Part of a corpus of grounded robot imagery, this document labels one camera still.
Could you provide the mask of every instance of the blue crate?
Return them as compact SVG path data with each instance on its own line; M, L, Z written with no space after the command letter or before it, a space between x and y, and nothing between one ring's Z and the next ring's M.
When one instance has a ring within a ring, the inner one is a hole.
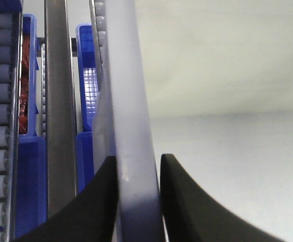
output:
M91 24L77 26L77 51L84 132L92 131L96 113L98 83Z
M30 34L29 53L29 97L28 97L28 132L20 137L36 136L36 70L37 64L37 19L34 15L24 14L23 33Z
M80 193L94 177L92 132L76 136L77 178Z
M28 132L20 136L36 136L36 71L37 71L37 19L34 15L24 14L23 33L30 34L29 48L29 96Z
M47 220L46 142L20 137L15 235L20 237Z
M22 2L20 0L0 0L1 12L21 12Z

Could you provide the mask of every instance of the red meat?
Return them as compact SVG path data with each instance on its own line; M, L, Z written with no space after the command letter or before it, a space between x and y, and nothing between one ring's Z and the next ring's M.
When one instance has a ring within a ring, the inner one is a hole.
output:
M22 73L28 75L30 55L30 35L24 35L22 44Z

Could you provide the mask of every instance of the stainless steel bar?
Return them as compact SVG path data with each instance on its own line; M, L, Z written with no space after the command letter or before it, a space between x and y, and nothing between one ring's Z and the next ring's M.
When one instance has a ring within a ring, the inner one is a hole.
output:
M11 241L15 238L15 212L16 212L16 187L18 167L18 138L19 138L19 96L22 60L22 14L18 14L18 44L17 55L15 56L12 97L11 97L11 127L8 149L7 167L7 201L6 201L6 231L4 241Z
M45 0L48 215L76 195L76 117L66 0Z

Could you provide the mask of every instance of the white wall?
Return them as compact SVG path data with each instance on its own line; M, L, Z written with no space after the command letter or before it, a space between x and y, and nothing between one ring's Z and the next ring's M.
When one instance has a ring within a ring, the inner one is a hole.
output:
M293 241L293 112L152 119L160 156L173 153L213 198Z

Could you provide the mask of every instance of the blue plastic tray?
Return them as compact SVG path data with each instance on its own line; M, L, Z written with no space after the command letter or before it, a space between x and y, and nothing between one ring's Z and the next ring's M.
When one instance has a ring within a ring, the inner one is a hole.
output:
M77 51L84 131L92 131L98 94L97 73L91 24L77 26Z
M94 177L92 132L76 136L77 178L80 193Z
M46 143L42 137L21 137L17 172L16 237L47 219Z
M20 0L0 0L0 12L21 12L22 3Z
M23 33L30 34L29 48L29 100L28 100L28 132L20 136L36 135L36 70L37 70L37 19L34 15L24 14Z
M36 135L36 70L37 70L37 20L34 15L24 14L23 33L30 34L29 55L29 100L28 100L28 132L23 136Z

